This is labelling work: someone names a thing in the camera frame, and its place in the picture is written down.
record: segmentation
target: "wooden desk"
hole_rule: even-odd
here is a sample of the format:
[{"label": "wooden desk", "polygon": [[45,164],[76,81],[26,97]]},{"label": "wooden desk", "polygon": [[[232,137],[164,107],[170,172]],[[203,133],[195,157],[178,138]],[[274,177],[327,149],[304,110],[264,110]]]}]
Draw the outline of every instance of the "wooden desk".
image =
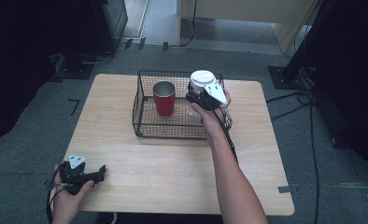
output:
[{"label": "wooden desk", "polygon": [[[196,0],[177,0],[178,44],[182,18],[192,18]],[[196,17],[272,23],[277,42],[286,53],[305,24],[316,16],[321,0],[202,0]]]},{"label": "wooden desk", "polygon": [[[145,139],[134,135],[137,76],[98,75],[84,105],[68,154],[86,157],[85,172],[106,165],[106,179],[81,210],[219,214],[213,161],[206,140]],[[233,102],[230,130],[240,167],[267,215],[291,215],[274,130],[258,82],[224,80]]]}]

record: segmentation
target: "person's left hand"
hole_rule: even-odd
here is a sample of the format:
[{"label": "person's left hand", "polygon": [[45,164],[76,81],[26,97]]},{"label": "person's left hand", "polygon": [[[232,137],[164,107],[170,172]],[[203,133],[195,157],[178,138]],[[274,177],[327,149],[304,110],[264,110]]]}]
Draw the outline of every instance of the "person's left hand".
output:
[{"label": "person's left hand", "polygon": [[[55,184],[61,184],[62,179],[60,172],[55,177]],[[86,182],[77,195],[70,194],[62,186],[56,187],[55,198],[53,199],[53,222],[52,223],[71,223],[79,212],[80,205],[85,198],[88,191],[94,186],[92,180]]]}]

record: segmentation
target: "gray carpet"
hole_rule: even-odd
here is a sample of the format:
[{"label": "gray carpet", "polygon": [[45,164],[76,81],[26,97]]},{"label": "gray carpet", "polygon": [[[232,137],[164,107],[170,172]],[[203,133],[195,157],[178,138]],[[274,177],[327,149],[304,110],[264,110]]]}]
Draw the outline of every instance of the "gray carpet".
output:
[{"label": "gray carpet", "polygon": [[[0,223],[47,223],[45,182],[59,163],[75,130],[92,81],[97,74],[135,75],[138,70],[222,73],[226,79],[261,82],[266,99],[291,93],[276,90],[268,65],[285,66],[287,56],[245,52],[170,48],[146,45],[120,47],[106,63],[97,64],[89,80],[46,83],[22,113],[14,129],[0,138]],[[80,100],[73,116],[75,102]],[[268,105],[271,117],[300,103],[295,97]],[[268,217],[270,223],[313,223],[316,176],[310,137],[310,108],[273,122],[287,179],[293,189],[295,213]],[[314,137],[318,162],[318,223],[368,223],[368,163],[350,149],[331,146],[329,130],[316,107]],[[93,223],[95,213],[81,212],[74,223]]]}]

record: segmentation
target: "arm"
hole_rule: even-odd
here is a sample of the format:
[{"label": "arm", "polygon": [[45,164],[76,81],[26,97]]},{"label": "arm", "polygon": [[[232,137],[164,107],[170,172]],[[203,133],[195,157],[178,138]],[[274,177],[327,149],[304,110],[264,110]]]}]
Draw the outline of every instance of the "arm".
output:
[{"label": "arm", "polygon": [[[55,184],[62,183],[60,174],[58,173],[55,177]],[[70,194],[67,190],[61,186],[56,187],[55,198],[53,199],[53,221],[52,223],[68,224],[71,223],[79,212],[79,207],[85,198],[88,191],[93,187],[94,183],[92,180],[86,182],[77,195]]]},{"label": "arm", "polygon": [[[267,223],[262,205],[236,162],[219,122],[211,112],[199,105],[191,106],[203,119],[205,137],[211,147],[219,208],[224,223]],[[216,112],[222,118],[220,110]]]}]

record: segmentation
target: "red cup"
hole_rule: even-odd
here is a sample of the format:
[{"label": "red cup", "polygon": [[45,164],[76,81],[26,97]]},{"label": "red cup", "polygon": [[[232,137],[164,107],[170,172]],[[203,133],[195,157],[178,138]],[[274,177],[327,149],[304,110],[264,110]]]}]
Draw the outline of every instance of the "red cup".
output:
[{"label": "red cup", "polygon": [[168,81],[160,81],[154,85],[152,91],[158,114],[164,117],[171,116],[175,110],[175,85]]}]

